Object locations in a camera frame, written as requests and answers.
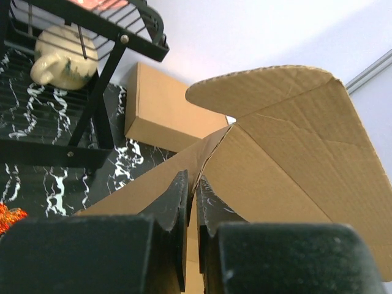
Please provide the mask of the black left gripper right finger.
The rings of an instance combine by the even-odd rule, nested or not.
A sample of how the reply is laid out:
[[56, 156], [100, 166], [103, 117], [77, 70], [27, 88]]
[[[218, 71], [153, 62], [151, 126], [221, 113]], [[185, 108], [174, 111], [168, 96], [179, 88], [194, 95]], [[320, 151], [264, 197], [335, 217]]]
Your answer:
[[248, 222], [205, 177], [196, 193], [206, 293], [383, 293], [362, 238], [348, 225]]

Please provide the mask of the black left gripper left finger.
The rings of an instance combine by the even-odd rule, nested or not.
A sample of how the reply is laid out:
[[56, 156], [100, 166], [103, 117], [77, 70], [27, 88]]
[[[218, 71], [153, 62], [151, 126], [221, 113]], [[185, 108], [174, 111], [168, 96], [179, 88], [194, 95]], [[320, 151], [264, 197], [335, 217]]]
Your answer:
[[188, 173], [134, 215], [25, 218], [1, 236], [2, 293], [180, 293]]

